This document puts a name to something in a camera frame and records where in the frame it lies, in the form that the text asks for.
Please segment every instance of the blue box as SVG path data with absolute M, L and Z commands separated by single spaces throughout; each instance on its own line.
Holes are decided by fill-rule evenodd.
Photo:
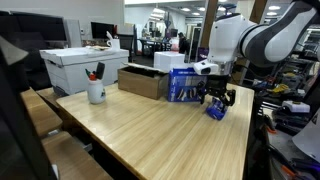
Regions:
M 199 82 L 207 82 L 207 76 L 198 75 L 193 68 L 173 69 L 169 73 L 169 102 L 200 101 L 196 87 Z

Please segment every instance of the ceiling light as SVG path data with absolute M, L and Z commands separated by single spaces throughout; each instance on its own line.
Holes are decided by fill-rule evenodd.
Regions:
M 275 13 L 275 12 L 268 12 L 267 15 L 268 15 L 268 16 L 275 16 L 275 15 L 277 15 L 277 13 Z
M 280 6 L 270 6 L 269 9 L 270 10 L 279 10 Z
M 218 11 L 225 11 L 225 10 L 226 10 L 226 8 L 222 7 L 222 6 L 219 6 L 219 8 L 218 8 Z
M 154 17 L 149 17 L 149 19 L 153 19 L 153 20 L 160 21 L 160 19 L 159 19 L 159 18 L 154 18 Z
M 154 8 L 153 12 L 155 12 L 155 13 L 165 13 L 164 10 L 161 10 L 161 9 L 158 9 L 158 8 Z
M 158 17 L 158 18 L 163 18 L 163 15 L 161 15 L 161 14 L 151 14 L 151 16 L 153 16 L 153 17 Z
M 182 10 L 182 11 L 190 11 L 189 8 L 182 8 L 181 10 Z

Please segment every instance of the person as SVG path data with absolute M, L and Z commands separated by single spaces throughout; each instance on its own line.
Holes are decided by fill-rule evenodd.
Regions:
M 180 32 L 178 35 L 179 35 L 179 53 L 189 54 L 190 43 L 187 41 L 186 37 L 184 37 L 184 34 L 182 32 Z

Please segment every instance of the white storage box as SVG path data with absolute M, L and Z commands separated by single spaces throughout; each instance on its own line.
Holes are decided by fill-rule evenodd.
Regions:
M 154 55 L 153 67 L 161 69 L 162 71 L 169 72 L 173 68 L 188 68 L 192 67 L 191 64 L 184 63 L 185 55 L 178 52 L 156 52 Z
M 127 50 L 97 51 L 88 48 L 68 48 L 59 50 L 41 50 L 51 84 L 58 95 L 71 95 L 86 91 L 88 76 L 85 69 L 95 71 L 98 62 L 105 64 L 103 85 L 118 80 L 117 70 L 128 62 Z

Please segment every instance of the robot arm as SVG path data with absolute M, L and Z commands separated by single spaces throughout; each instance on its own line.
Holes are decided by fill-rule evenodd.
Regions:
M 292 52 L 308 25 L 319 17 L 319 9 L 319 1 L 294 1 L 271 26 L 257 25 L 240 14 L 218 18 L 212 25 L 207 59 L 194 64 L 197 74 L 208 75 L 207 83 L 199 85 L 204 88 L 201 98 L 209 94 L 232 106 L 235 91 L 228 91 L 226 85 L 237 53 L 258 67 L 275 65 Z

